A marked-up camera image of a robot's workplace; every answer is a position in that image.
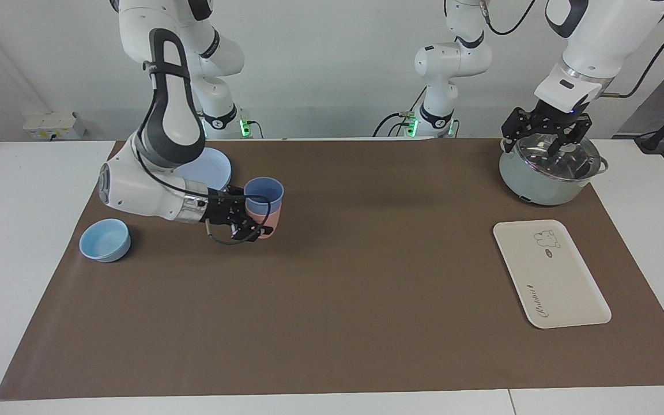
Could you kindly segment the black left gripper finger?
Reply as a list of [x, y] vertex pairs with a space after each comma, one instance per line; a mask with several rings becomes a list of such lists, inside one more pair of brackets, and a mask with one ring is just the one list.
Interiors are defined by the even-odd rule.
[[548, 157], [553, 157], [568, 144], [579, 144], [593, 125], [588, 113], [576, 116], [574, 120], [554, 123], [556, 138], [548, 147]]
[[524, 108], [516, 107], [501, 125], [501, 136], [503, 136], [503, 150], [511, 153], [517, 141], [522, 137], [528, 137], [531, 130], [531, 113]]

